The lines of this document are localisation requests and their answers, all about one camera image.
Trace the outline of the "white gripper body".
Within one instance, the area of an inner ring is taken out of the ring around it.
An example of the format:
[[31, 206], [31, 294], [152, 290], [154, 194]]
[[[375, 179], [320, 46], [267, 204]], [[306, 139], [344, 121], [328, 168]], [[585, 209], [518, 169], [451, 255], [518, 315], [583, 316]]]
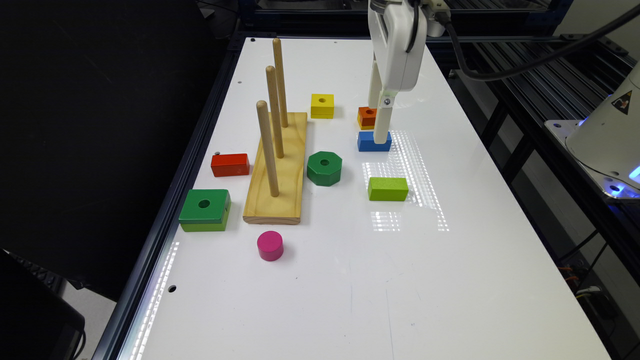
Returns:
[[427, 19], [407, 2], [390, 3], [383, 13], [368, 9], [368, 26], [382, 88], [386, 92], [412, 90], [418, 80], [427, 36]]

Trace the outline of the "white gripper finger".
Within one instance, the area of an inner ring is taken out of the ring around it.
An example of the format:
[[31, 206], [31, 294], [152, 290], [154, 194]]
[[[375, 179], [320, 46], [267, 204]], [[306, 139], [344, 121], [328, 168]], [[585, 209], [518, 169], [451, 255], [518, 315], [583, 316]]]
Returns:
[[379, 67], [376, 56], [373, 56], [371, 78], [369, 85], [368, 107], [378, 108], [380, 101], [380, 93], [382, 91], [382, 82], [380, 78]]
[[376, 144], [384, 144], [386, 142], [397, 94], [397, 91], [382, 89], [377, 97], [375, 102], [377, 113], [373, 133]]

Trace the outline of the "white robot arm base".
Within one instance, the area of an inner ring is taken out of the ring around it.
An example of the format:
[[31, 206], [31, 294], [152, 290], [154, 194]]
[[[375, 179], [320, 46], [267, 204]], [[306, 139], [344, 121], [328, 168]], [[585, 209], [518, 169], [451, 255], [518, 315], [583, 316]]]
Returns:
[[606, 198], [639, 199], [638, 67], [589, 116], [545, 127]]

